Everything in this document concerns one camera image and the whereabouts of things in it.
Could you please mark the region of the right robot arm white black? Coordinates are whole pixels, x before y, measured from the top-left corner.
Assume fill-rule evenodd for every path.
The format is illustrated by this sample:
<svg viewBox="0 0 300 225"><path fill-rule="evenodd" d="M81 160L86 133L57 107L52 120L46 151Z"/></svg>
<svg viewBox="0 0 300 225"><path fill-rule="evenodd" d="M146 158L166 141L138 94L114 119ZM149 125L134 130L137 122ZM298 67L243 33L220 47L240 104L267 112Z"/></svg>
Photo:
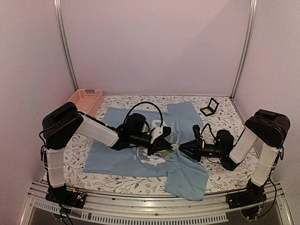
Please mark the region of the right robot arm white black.
<svg viewBox="0 0 300 225"><path fill-rule="evenodd" d="M290 129L289 118L280 113L260 109L244 124L238 140L231 133L221 129L217 132L213 144L207 144L202 138L200 127L193 126L195 139L179 146L179 150L190 158L200 161L202 157L219 158L221 165L229 171L246 158L255 143L262 141L262 150L253 176L248 182L247 191L242 200L253 204L260 198L260 189L274 170Z"/></svg>

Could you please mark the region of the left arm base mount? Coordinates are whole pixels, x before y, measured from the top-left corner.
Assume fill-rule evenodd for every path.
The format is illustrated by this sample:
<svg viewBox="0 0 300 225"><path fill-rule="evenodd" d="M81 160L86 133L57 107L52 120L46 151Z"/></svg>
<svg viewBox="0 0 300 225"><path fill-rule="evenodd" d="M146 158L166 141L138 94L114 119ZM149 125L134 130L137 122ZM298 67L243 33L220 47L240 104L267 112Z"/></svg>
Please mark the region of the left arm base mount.
<svg viewBox="0 0 300 225"><path fill-rule="evenodd" d="M86 192L80 191L79 188L67 190L66 185L56 188L50 186L45 199L63 206L82 209L86 200Z"/></svg>

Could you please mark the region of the gold brooch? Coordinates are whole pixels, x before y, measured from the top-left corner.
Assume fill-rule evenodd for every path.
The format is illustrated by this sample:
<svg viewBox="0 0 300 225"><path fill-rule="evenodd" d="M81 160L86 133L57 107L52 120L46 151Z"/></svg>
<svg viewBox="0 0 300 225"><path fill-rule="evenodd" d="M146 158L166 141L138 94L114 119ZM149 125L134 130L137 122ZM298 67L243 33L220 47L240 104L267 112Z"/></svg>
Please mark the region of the gold brooch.
<svg viewBox="0 0 300 225"><path fill-rule="evenodd" d="M172 144L172 150L178 150L179 149L179 145L178 144Z"/></svg>

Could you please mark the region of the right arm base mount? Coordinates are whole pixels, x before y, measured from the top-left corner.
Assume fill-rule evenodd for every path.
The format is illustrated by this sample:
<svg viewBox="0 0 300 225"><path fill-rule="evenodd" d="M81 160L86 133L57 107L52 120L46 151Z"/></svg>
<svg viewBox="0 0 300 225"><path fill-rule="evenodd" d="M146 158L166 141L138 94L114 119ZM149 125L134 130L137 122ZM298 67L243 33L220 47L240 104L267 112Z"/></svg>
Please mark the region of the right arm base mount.
<svg viewBox="0 0 300 225"><path fill-rule="evenodd" d="M249 221L257 220L267 215L273 208L277 198L277 188L272 183L275 191L274 199L270 207L265 211L267 196L264 192L264 188L258 189L258 193L254 192L254 188L247 189L245 191L239 191L234 193L227 193L225 200L228 203L229 209L237 209L246 207L252 204L257 204L255 207L246 208L240 211L241 215Z"/></svg>

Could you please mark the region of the light blue printed t-shirt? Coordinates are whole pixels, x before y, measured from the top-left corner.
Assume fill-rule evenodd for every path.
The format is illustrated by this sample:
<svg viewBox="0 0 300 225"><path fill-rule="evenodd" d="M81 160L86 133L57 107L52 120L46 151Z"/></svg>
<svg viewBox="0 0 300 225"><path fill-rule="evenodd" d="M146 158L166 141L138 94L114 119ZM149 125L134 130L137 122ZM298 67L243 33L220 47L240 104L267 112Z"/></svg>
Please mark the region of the light blue printed t-shirt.
<svg viewBox="0 0 300 225"><path fill-rule="evenodd" d="M192 126L203 127L201 117L191 102L168 104L168 112L160 118L155 111L138 110L146 117L150 128L160 123L170 127L167 136L170 144L183 144L194 139ZM128 177L166 177L165 191L192 201L201 201L204 197L209 175L205 168L179 150L165 150L148 156L147 149L133 147L120 151L94 141L89 151L86 173L120 175Z"/></svg>

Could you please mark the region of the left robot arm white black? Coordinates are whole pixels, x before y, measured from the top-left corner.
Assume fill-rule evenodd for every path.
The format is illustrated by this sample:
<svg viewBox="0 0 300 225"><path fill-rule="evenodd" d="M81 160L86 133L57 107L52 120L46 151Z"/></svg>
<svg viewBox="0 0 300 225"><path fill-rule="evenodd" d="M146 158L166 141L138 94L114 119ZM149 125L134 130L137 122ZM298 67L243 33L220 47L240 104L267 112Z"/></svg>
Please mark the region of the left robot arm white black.
<svg viewBox="0 0 300 225"><path fill-rule="evenodd" d="M77 109L74 103L67 102L42 120L39 137L44 145L42 160L47 181L53 188L51 195L59 203L66 203L70 194L65 187L63 156L64 148L73 135L84 135L113 150L123 150L136 145L147 148L147 154L170 150L172 145L166 140L171 128L160 123L150 128L145 116L130 109L124 121L114 128Z"/></svg>

